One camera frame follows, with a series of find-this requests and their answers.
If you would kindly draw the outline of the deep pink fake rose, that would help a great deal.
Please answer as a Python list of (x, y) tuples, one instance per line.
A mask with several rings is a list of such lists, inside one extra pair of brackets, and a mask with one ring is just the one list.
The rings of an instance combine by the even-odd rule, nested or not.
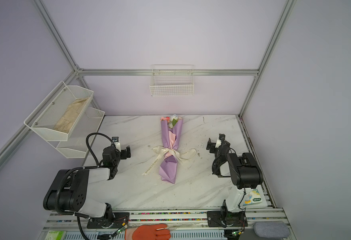
[(161, 117), (161, 121), (169, 122), (170, 121), (170, 117)]

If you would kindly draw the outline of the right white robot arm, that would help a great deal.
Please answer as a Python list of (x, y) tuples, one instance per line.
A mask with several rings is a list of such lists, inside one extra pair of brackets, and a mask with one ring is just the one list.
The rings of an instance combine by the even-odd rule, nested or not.
[(207, 212), (208, 226), (246, 227), (246, 206), (253, 199), (256, 199), (256, 203), (262, 201), (261, 196), (252, 193), (257, 192), (256, 187), (263, 183), (263, 173), (257, 161), (251, 153), (238, 155), (225, 140), (224, 134), (219, 134), (215, 143), (208, 140), (206, 149), (215, 157), (211, 167), (212, 174), (219, 178), (230, 178), (233, 184), (220, 210)]

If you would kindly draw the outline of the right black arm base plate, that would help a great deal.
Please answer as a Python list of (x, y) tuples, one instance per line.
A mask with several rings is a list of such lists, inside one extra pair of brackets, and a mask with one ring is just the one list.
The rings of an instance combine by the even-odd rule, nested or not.
[(245, 211), (233, 213), (227, 210), (225, 205), (220, 207), (219, 211), (207, 211), (207, 223), (209, 227), (247, 227)]

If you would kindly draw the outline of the white fake rose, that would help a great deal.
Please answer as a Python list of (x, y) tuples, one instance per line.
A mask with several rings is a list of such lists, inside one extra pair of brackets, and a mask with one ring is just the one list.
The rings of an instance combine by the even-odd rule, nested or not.
[(173, 129), (174, 126), (177, 124), (177, 122), (179, 120), (179, 116), (178, 115), (172, 115), (172, 116), (168, 117), (167, 119), (168, 119), (168, 127), (170, 129)]

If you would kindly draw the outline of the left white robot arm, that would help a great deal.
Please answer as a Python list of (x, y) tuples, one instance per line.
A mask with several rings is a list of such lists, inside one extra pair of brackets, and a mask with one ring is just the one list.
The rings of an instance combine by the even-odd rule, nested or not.
[(114, 229), (112, 234), (101, 234), (99, 240), (111, 240), (123, 233), (128, 227), (130, 213), (114, 213), (109, 203), (99, 202), (88, 196), (91, 184), (110, 181), (118, 172), (120, 161), (131, 157), (131, 148), (121, 148), (119, 137), (108, 137), (110, 145), (104, 148), (102, 160), (95, 159), (96, 164), (58, 171), (47, 191), (43, 207), (59, 215), (77, 218), (80, 233), (88, 239), (81, 225), (87, 220), (87, 229)]

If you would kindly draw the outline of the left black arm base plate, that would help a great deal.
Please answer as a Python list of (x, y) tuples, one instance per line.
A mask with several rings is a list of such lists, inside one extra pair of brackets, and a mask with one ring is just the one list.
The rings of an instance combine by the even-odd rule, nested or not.
[(113, 212), (110, 217), (90, 218), (87, 229), (119, 229), (129, 222), (130, 213)]

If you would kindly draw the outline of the pink purple wrapping paper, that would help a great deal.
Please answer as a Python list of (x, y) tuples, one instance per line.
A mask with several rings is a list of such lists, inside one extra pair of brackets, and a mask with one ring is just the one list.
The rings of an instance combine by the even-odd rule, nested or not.
[(159, 175), (162, 181), (174, 184), (176, 182), (176, 172), (178, 158), (176, 151), (179, 147), (183, 119), (178, 115), (161, 118), (161, 131), (163, 149), (161, 149), (161, 159)]

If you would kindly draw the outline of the cream ribbon roll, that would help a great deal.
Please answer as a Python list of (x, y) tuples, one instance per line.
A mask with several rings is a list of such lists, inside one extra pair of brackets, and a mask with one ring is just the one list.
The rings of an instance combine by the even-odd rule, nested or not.
[(142, 173), (142, 176), (149, 175), (151, 171), (154, 170), (160, 164), (160, 162), (164, 160), (165, 157), (168, 155), (175, 157), (176, 161), (179, 164), (183, 165), (186, 162), (190, 161), (197, 154), (196, 149), (189, 149), (184, 153), (179, 153), (177, 150), (164, 148), (163, 146), (154, 147), (153, 152), (157, 154), (157, 157), (150, 165), (150, 167), (145, 172)]

